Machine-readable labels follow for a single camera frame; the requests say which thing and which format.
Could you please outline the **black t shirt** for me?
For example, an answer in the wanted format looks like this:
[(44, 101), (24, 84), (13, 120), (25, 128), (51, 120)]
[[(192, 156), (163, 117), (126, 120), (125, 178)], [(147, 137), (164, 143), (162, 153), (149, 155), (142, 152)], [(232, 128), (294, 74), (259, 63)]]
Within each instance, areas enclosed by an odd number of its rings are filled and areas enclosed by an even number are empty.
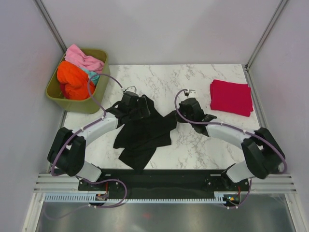
[[(146, 95), (142, 98), (151, 100)], [(151, 117), (126, 123), (113, 144), (115, 149), (124, 149), (119, 160), (141, 173), (158, 147), (171, 145), (170, 131), (176, 129), (178, 123), (175, 113), (174, 110), (162, 116), (154, 109)]]

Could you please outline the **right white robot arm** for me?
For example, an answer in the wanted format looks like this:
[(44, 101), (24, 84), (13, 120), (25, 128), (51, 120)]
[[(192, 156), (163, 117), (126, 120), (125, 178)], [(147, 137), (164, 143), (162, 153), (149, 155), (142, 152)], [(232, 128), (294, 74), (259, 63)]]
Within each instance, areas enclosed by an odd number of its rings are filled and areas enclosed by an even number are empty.
[(244, 161), (230, 165), (221, 174), (224, 189), (233, 190), (240, 181), (253, 177), (265, 179), (280, 165), (283, 172), (287, 171), (285, 155), (268, 129), (245, 130), (229, 125), (204, 113), (196, 98), (187, 98), (175, 106), (178, 122), (189, 123), (196, 133), (223, 140), (242, 151)]

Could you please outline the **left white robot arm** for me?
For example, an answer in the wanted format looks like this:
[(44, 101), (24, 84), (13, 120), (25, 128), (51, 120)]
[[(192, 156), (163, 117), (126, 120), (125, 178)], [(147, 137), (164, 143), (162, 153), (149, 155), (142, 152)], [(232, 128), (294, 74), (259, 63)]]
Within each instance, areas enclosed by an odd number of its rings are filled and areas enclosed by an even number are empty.
[(56, 176), (57, 167), (61, 174), (86, 179), (95, 190), (103, 189), (106, 178), (101, 175), (101, 169), (85, 160), (87, 146), (122, 125), (148, 118), (151, 107), (150, 99), (145, 95), (138, 96), (134, 92), (126, 91), (122, 99), (98, 119), (75, 130), (60, 128), (47, 156), (52, 165), (51, 174)]

